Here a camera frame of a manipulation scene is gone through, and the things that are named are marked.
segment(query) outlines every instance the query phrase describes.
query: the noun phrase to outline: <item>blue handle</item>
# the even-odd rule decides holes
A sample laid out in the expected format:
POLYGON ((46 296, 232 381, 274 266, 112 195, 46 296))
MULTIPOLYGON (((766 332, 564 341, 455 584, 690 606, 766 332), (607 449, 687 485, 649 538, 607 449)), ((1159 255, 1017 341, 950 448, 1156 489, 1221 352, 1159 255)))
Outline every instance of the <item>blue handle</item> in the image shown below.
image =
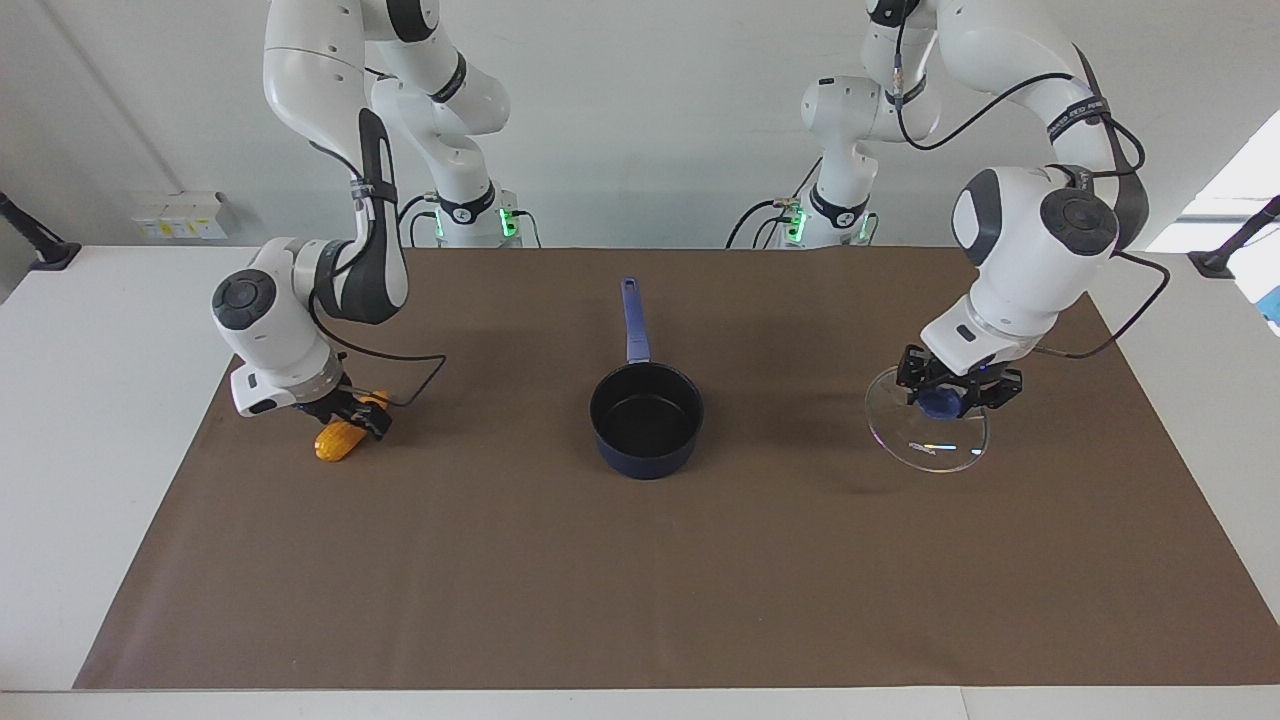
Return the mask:
POLYGON ((622 281, 622 311, 627 318, 627 364, 649 361, 649 332, 644 324, 644 304, 640 301, 640 283, 635 278, 622 281))

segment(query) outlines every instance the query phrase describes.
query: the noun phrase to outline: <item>black mount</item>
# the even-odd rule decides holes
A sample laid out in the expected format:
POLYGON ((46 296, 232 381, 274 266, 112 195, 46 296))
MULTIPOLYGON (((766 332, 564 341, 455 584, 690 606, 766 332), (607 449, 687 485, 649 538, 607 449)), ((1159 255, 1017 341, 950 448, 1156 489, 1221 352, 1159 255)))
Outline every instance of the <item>black mount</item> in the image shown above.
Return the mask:
POLYGON ((36 255, 40 259, 31 264, 32 270, 65 270, 81 251, 79 243, 63 241, 44 223, 14 205, 9 196, 3 192, 0 192, 0 217, 9 220, 9 224, 36 249, 36 255))
POLYGON ((1199 274, 1206 278, 1234 281, 1235 275, 1231 270, 1226 269, 1226 264, 1231 260, 1231 256, 1244 249, 1251 240, 1274 223, 1276 218, 1280 218, 1280 195, 1272 197, 1271 202, 1267 202, 1266 208, 1260 210, 1257 215, 1245 220, 1244 227, 1231 236, 1231 240, 1226 241, 1226 245, 1222 247, 1210 252, 1188 252, 1187 256, 1190 258, 1192 265, 1196 265, 1199 274))

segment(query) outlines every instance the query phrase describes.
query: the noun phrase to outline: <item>black cable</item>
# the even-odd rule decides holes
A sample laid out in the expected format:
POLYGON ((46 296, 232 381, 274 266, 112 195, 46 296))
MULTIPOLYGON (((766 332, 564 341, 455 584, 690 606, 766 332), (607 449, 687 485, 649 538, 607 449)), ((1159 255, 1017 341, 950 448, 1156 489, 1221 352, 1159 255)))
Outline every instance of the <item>black cable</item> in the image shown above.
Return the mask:
POLYGON ((541 246, 543 246, 543 236, 541 236, 540 232, 538 232, 538 218, 535 218, 534 214, 530 213, 529 210, 516 210, 515 213, 511 214, 511 217, 513 217, 513 218, 529 218, 529 222, 534 224, 534 242, 536 242, 538 247, 541 249, 541 246))
POLYGON ((413 200, 410 200, 408 202, 404 204, 403 208, 401 208, 398 213, 396 213, 396 222, 403 223, 404 218, 408 217, 410 211, 413 209, 415 205, 417 205, 419 202, 430 202, 433 197, 435 197, 434 192, 424 192, 422 195, 419 195, 413 200))
POLYGON ((733 225, 733 232, 730 233, 728 242, 724 243, 724 250, 733 249, 733 241, 737 240, 737 233, 742 231, 742 225, 745 225, 746 222, 751 219, 751 215, 759 213, 760 210, 764 210, 765 208, 772 208, 772 206, 773 206, 772 200, 763 200, 753 205, 751 209, 748 210, 746 214, 744 214, 742 218, 737 220, 737 224, 733 225))
POLYGON ((434 211, 431 211, 431 210, 425 210, 422 213, 419 213, 417 215, 413 215, 413 219, 408 222, 408 243, 412 247, 417 247, 417 238, 413 237, 413 232, 415 232, 415 228, 417 227, 417 222, 421 220, 422 218, 433 218, 434 219, 434 218, 436 218, 436 214, 434 211))
MULTIPOLYGON (((379 360, 389 360, 392 363, 438 363, 435 369, 431 370, 431 374, 428 375, 426 380, 421 386, 419 386, 417 391, 413 392, 413 395, 407 401, 397 402, 381 395, 378 396, 394 407, 408 407, 410 405, 416 402, 417 398, 421 397, 422 392, 426 391, 426 387, 431 384, 431 380, 435 379, 435 375, 440 374, 440 370, 444 369, 444 364, 449 361, 448 355, 392 355, 389 352, 369 350, 367 347, 361 347, 353 342, 346 341, 338 337, 337 333, 326 328, 325 324, 320 322, 320 314, 316 313, 316 297, 317 297, 316 292, 312 291, 311 297, 307 300, 307 314, 311 315, 311 322, 315 323, 316 328, 320 329, 321 334, 324 334, 330 341, 337 342, 338 345, 346 347, 347 350, 358 352, 361 355, 367 355, 369 357, 376 357, 379 360)), ((372 393, 365 392, 365 395, 372 395, 372 393)))
POLYGON ((1112 345, 1119 342, 1120 338, 1124 337, 1124 334, 1129 332, 1130 328, 1138 324, 1138 320, 1140 320, 1142 316, 1147 314, 1147 310, 1151 310, 1151 306, 1155 305, 1157 300, 1160 300, 1160 296, 1165 293, 1165 290, 1169 287, 1169 283, 1174 279, 1174 275, 1172 273, 1169 272, 1169 268, 1160 265, 1157 263, 1152 263, 1151 260, 1144 260, 1142 258, 1129 255, 1128 252, 1116 252, 1116 258, 1128 260, 1130 263, 1142 265, 1144 268, 1151 268, 1158 272, 1161 275, 1164 275, 1165 279, 1160 282, 1160 287, 1157 287, 1156 292, 1153 292, 1151 297, 1147 299, 1146 302, 1143 302, 1142 307, 1138 309, 1138 311, 1133 315, 1133 318, 1129 318, 1129 322, 1125 323, 1124 327, 1121 327, 1116 332, 1116 334, 1111 336, 1111 340, 1103 342, 1102 345, 1091 350, 1089 352, 1080 352, 1080 354, 1064 352, 1061 350, 1053 350, 1051 347, 1037 347, 1036 352, 1039 352, 1041 355, 1051 355, 1053 357, 1064 357, 1066 360, 1088 360, 1089 357, 1102 354, 1102 351, 1110 348, 1112 345))
POLYGON ((1070 81, 1070 79, 1075 79, 1075 77, 1074 76, 1069 76, 1066 73, 1044 73, 1042 76, 1036 76, 1033 78, 1024 79, 1023 82, 1015 85, 1014 87, 1010 87, 1009 90, 1001 92, 995 100, 992 100, 991 102, 988 102, 986 108, 983 108, 982 110, 979 110, 978 114, 975 114, 974 117, 972 117, 968 120, 965 120, 964 124, 961 124, 955 131, 952 131, 951 135, 943 137, 942 140, 940 140, 938 142, 934 142, 933 145, 920 145, 919 142, 916 142, 910 136, 910 133, 908 133, 908 131, 906 131, 906 120, 902 118, 902 97, 895 97, 893 99, 893 104, 897 108, 897 127, 899 127, 899 129, 902 131, 902 140, 905 140, 906 143, 910 145, 911 147, 914 147, 916 150, 922 150, 924 152, 928 152, 931 150, 937 150, 938 147, 942 147, 943 145, 951 142, 956 137, 960 137, 961 133, 964 133, 966 129, 972 128, 974 126, 974 123, 977 123, 983 117, 986 117, 987 113, 995 110, 1001 102, 1004 102, 1005 100, 1009 100, 1012 95, 1018 94, 1019 91, 1027 90, 1028 87, 1030 87, 1030 86, 1033 86, 1033 85, 1036 85, 1038 82, 1044 82, 1047 79, 1068 79, 1068 81, 1070 81))
POLYGON ((410 398, 406 400, 404 402, 397 402, 396 400, 392 400, 390 397, 387 397, 385 395, 383 395, 380 392, 370 392, 367 389, 362 389, 362 388, 358 388, 358 387, 346 386, 344 389, 347 389, 348 392, 355 392, 355 393, 360 393, 360 395, 364 395, 364 396, 367 396, 367 397, 375 397, 378 400, 383 400, 388 405, 390 405, 392 407, 412 407, 412 405, 415 402, 417 402, 417 400, 420 397, 422 397, 422 393, 426 392, 426 388, 431 384, 431 380, 435 379, 435 375, 439 375, 440 370, 443 370, 444 365, 447 365, 448 361, 449 361, 449 359, 447 356, 444 356, 444 355, 440 355, 439 357, 436 357, 436 360, 438 360, 438 363, 436 363, 435 368, 431 370, 431 373, 426 377, 425 380, 422 380, 422 384, 417 386, 417 389, 413 391, 413 395, 410 396, 410 398))
MULTIPOLYGON (((908 0, 902 0, 902 24, 899 26, 899 28, 897 28, 897 46, 895 49, 895 55, 893 55, 893 68, 896 68, 899 72, 902 70, 902 38, 906 36, 906 17, 909 14, 910 14, 910 3, 908 0)), ((928 152, 931 150, 937 150, 938 147, 942 147, 943 145, 946 145, 946 143, 951 142, 952 140, 955 140, 956 137, 959 137, 960 133, 963 133, 964 131, 972 128, 974 126, 974 123, 977 123, 978 120, 980 120, 987 113, 995 110, 997 105, 1000 105, 1005 100, 1009 100, 1009 97, 1012 96, 1014 94, 1016 94, 1016 92, 1019 92, 1021 90, 1025 90, 1025 88, 1028 88, 1028 87, 1030 87, 1030 86, 1033 86, 1033 85, 1036 85, 1038 82, 1047 81, 1047 79, 1074 81, 1075 76, 1070 76, 1070 74, 1066 74, 1066 73, 1044 73, 1042 76, 1036 76, 1033 78, 1024 79, 1023 82, 1020 82, 1020 83, 1015 85, 1014 87, 1010 87, 1005 92, 1000 94, 1000 96, 997 96, 995 100, 992 100, 991 102, 988 102, 986 108, 983 108, 982 110, 979 110, 977 115, 974 115, 974 117, 969 118, 968 120, 965 120, 965 123, 963 126, 960 126, 959 128, 956 128, 951 135, 946 136, 945 138, 942 138, 938 142, 934 142, 933 145, 920 145, 906 131, 906 120, 902 118, 902 106, 905 105, 905 102, 904 102, 902 96, 897 95, 897 96, 893 97, 893 105, 897 108, 897 127, 902 132, 902 140, 905 140, 906 143, 910 145, 911 147, 915 147, 916 150, 920 150, 920 151, 924 151, 924 152, 928 152)))
POLYGON ((1124 161, 1125 161, 1126 165, 1129 165, 1128 170, 1106 170, 1103 173, 1093 173, 1093 177, 1094 178, 1123 178, 1125 176, 1137 174, 1138 170, 1143 169, 1147 165, 1147 147, 1142 143, 1140 140, 1138 140, 1138 136, 1135 136, 1133 133, 1133 131, 1130 131, 1129 128, 1126 128, 1123 124, 1120 124, 1120 120, 1116 120, 1111 115, 1103 115, 1102 117, 1102 122, 1105 122, 1107 124, 1107 127, 1110 127, 1111 129, 1114 129, 1114 131, 1119 132, 1120 135, 1125 136, 1125 138, 1128 138, 1129 142, 1133 143, 1134 150, 1138 151, 1138 161, 1130 164, 1129 163, 1129 158, 1125 156, 1124 161))
MULTIPOLYGON (((782 223, 785 223, 785 222, 787 222, 786 217, 782 217, 782 218, 769 218, 768 220, 764 220, 763 223, 760 223, 760 228, 758 231, 755 231, 755 240, 751 241, 751 250, 755 250, 756 247, 760 247, 760 236, 764 233, 764 228, 767 228, 769 225, 773 225, 773 229, 778 229, 778 225, 782 224, 782 223)), ((762 250, 768 250, 771 242, 773 242, 773 234, 769 234, 769 238, 764 241, 764 247, 762 250)))

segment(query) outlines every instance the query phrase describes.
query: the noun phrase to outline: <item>white wall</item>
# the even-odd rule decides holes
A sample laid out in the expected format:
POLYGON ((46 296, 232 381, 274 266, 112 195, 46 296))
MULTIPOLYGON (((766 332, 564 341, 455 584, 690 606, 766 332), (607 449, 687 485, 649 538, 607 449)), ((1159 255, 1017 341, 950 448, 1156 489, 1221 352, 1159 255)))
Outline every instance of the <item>white wall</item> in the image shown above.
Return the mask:
MULTIPOLYGON (((128 192, 156 172, 77 87, 65 47, 0 4, 0 183, 86 242, 133 242, 128 192)), ((268 4, 47 1, 188 190, 219 190, 247 242, 351 232, 346 183, 261 97, 268 4)), ((758 199, 790 192, 817 154, 799 119, 814 78, 856 73, 863 3, 444 0, 451 35, 502 78, 511 126, 485 138, 495 176, 549 243, 716 246, 758 199)), ((1280 5, 1245 0, 1050 3, 1117 115, 1152 154, 1152 228, 1171 222, 1280 108, 1280 5)), ((934 68, 950 128, 984 99, 934 68)), ((1018 108, 929 156, 884 147, 883 242, 950 242, 960 187, 991 164, 1050 159, 1018 108)), ((401 184, 429 179, 406 151, 401 184)))

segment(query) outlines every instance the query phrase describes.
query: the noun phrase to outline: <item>yellow corn cob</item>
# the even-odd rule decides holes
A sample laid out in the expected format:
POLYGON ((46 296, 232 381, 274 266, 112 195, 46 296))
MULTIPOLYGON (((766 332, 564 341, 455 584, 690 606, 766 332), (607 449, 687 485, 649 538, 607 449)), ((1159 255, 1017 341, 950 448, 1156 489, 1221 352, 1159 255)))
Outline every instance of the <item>yellow corn cob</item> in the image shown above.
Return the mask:
MULTIPOLYGON (((388 396, 389 393, 379 391, 378 395, 388 396)), ((387 400, 383 397, 361 397, 360 401, 376 402, 383 410, 387 410, 387 400)), ((356 450, 356 446, 367 434, 369 432, 364 428, 357 428, 346 420, 334 420, 316 436, 316 457, 325 462, 340 462, 351 455, 352 450, 356 450)))

